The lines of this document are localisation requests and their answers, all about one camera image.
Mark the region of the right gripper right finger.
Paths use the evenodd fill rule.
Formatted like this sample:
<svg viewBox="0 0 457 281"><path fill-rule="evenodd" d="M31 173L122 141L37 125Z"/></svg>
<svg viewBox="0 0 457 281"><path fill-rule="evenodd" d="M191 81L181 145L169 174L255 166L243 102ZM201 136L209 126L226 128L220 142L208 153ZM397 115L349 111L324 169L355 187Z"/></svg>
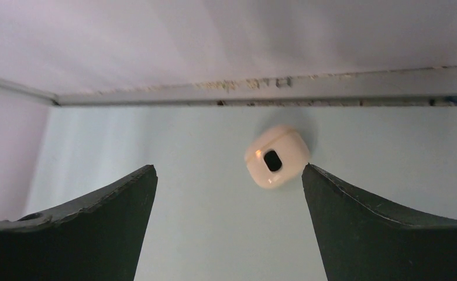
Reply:
<svg viewBox="0 0 457 281"><path fill-rule="evenodd" d="M328 280L457 280L457 220L351 185L316 165L302 183Z"/></svg>

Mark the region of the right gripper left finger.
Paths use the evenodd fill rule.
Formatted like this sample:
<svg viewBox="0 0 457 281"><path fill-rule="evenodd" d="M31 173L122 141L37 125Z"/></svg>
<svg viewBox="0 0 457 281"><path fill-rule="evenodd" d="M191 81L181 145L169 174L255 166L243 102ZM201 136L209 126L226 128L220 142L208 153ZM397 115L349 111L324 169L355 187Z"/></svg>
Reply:
<svg viewBox="0 0 457 281"><path fill-rule="evenodd" d="M0 280L133 280L157 182L146 165L66 203L0 221Z"/></svg>

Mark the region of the pink earbud charging case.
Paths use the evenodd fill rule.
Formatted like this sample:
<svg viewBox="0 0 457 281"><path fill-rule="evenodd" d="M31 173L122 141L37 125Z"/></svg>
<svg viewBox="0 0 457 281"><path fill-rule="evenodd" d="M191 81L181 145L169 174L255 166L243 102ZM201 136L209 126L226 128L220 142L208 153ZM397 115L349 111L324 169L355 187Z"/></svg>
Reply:
<svg viewBox="0 0 457 281"><path fill-rule="evenodd" d="M263 132L246 149L244 161L261 188L276 189L299 175L311 152L292 126L277 125Z"/></svg>

